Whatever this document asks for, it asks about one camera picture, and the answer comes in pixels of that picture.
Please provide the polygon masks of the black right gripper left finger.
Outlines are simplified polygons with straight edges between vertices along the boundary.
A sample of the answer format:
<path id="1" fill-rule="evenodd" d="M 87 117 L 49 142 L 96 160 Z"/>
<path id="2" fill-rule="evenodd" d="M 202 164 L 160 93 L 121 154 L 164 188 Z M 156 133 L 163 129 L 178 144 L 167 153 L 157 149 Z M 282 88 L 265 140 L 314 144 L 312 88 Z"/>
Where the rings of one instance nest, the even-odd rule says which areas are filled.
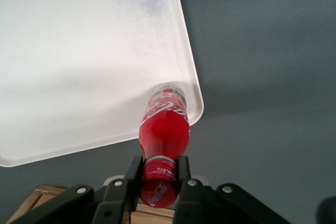
<path id="1" fill-rule="evenodd" d="M 139 200 L 142 156 L 135 156 L 122 178 L 94 190 L 74 185 L 13 223 L 130 223 Z"/>

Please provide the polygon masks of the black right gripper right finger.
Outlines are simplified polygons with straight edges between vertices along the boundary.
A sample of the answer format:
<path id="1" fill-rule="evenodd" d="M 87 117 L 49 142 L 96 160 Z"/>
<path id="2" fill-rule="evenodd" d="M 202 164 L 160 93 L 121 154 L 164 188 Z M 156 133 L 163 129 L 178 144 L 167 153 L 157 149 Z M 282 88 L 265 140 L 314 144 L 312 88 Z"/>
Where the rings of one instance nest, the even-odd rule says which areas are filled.
<path id="1" fill-rule="evenodd" d="M 177 162 L 180 193 L 174 223 L 288 223 L 236 184 L 213 189 L 191 177 L 188 157 Z"/>

